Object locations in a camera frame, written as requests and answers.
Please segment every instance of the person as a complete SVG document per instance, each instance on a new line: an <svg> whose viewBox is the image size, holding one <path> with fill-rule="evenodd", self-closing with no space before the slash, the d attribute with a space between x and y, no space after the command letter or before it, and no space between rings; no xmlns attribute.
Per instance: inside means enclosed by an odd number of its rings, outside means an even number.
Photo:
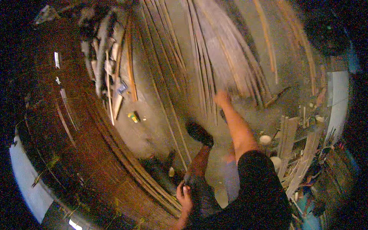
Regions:
<svg viewBox="0 0 368 230"><path fill-rule="evenodd" d="M232 197L227 207L219 206L204 177L213 137L195 122L187 122L189 135L203 146L177 187L182 209L175 229L289 229L291 208L271 160L260 151L248 123L234 110L228 94L218 92L215 102L224 111L233 139L238 191L229 192L237 186L225 183L230 185L227 190Z"/></svg>

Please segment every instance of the concrete floor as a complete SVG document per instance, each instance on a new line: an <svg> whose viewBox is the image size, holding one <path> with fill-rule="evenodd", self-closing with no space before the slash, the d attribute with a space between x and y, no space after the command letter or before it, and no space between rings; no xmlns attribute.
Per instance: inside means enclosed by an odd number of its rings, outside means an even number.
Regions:
<svg viewBox="0 0 368 230"><path fill-rule="evenodd" d="M280 78L278 85L275 84L274 76L270 69L266 42L254 3L241 0L233 1L233 4L238 7L244 22L248 26L250 32L249 37L254 41L254 44L251 44L251 46L255 48L255 56L263 69L271 93L277 94L287 86L291 86L291 90L285 93L273 106L264 111L252 107L248 99L233 101L236 110L249 122L256 138L260 136L261 131L263 131L263 135L273 136L276 133L276 128L280 127L281 115L289 117L298 116L298 105L301 102L303 104L309 103L311 94L309 67L305 53L302 50L298 50L295 53L290 49L286 32L283 29L284 22L279 18L276 5L272 1L265 0L261 0L260 3L263 5L269 20L271 37L274 41L278 75ZM188 70L187 95L183 96L183 94L178 93L175 87L168 87L170 97L173 101L183 131L184 140L192 159L199 151L201 145L191 139L185 132L185 120L189 117L195 118L214 136L215 145L209 157L206 179L215 188L215 194L219 204L225 207L227 205L227 196L219 166L222 164L222 158L227 153L231 144L230 133L227 125L221 120L220 116L217 126L213 124L212 119L206 119L202 116L197 96L198 88L196 85L197 81L195 80L194 63L191 53L192 48L190 42L188 42L190 41L188 22L180 1L166 1L166 5ZM313 51L316 54L316 65L318 65L321 59L318 53L315 50ZM165 160L170 150L176 148L152 84L152 77L153 75L157 75L157 73L150 73L148 59L144 54L143 46L138 35L134 34L133 70L138 101L130 102L129 99L124 101L115 127L129 149L136 154L137 158L146 158L154 154L160 159ZM120 75L128 84L129 80L125 63L124 57L122 56ZM127 116L129 112L135 110L142 119L137 124ZM182 151L182 154L187 165L189 165L185 151ZM179 156L175 158L174 167L176 169L183 168Z"/></svg>

